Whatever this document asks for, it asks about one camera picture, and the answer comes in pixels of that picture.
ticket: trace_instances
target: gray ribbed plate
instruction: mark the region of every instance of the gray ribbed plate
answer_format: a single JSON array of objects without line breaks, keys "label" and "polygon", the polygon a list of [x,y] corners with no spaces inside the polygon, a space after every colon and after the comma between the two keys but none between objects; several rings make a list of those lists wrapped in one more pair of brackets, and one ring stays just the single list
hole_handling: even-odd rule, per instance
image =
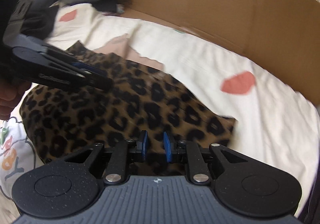
[{"label": "gray ribbed plate", "polygon": [[293,216],[252,220],[219,204],[208,187],[190,184],[184,176],[131,176],[108,186],[89,209],[61,220],[23,215],[15,224],[299,224]]}]

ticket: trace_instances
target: silver screw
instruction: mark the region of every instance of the silver screw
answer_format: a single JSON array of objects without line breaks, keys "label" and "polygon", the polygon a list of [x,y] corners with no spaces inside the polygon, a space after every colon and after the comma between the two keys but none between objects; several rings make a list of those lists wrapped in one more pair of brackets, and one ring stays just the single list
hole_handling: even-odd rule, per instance
[{"label": "silver screw", "polygon": [[207,180],[209,180],[209,176],[207,176],[206,174],[199,173],[199,174],[195,174],[193,176],[193,179],[196,182],[206,182]]},{"label": "silver screw", "polygon": [[106,176],[106,180],[107,180],[108,182],[117,182],[117,181],[120,181],[120,180],[121,180],[121,175],[116,174],[116,173],[108,174],[108,175]]}]

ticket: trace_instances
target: pink patch on sheet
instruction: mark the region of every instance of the pink patch on sheet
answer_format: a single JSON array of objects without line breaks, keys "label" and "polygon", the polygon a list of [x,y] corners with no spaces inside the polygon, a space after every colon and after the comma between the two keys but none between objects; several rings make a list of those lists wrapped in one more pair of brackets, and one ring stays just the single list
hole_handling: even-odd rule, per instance
[{"label": "pink patch on sheet", "polygon": [[229,94],[245,95],[255,85],[254,75],[245,71],[231,78],[225,79],[221,85],[221,91]]},{"label": "pink patch on sheet", "polygon": [[62,15],[59,21],[72,21],[77,15],[77,9]]}]

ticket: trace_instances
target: human hand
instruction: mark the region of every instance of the human hand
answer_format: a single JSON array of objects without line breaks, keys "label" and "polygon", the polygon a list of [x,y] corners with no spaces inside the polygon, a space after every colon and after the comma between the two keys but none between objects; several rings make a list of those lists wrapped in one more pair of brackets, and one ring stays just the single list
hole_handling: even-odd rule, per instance
[{"label": "human hand", "polygon": [[30,87],[30,82],[22,81],[17,86],[13,86],[0,78],[0,120],[9,120],[10,113]]}]

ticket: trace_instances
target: leopard print garment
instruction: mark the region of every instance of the leopard print garment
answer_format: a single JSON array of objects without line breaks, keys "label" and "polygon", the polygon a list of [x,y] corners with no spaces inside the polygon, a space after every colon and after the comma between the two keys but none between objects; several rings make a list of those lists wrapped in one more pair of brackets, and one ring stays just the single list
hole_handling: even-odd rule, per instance
[{"label": "leopard print garment", "polygon": [[[141,130],[148,131],[150,150],[157,153],[164,153],[164,131],[202,147],[227,145],[231,138],[235,119],[212,113],[172,76],[114,53],[89,51],[80,42],[66,52],[106,71],[114,87],[110,93],[89,86],[65,92],[38,85],[30,91],[20,114],[45,163],[95,142],[114,147],[121,140],[137,139]],[[156,175],[178,170],[166,162],[153,162],[149,168]]]}]

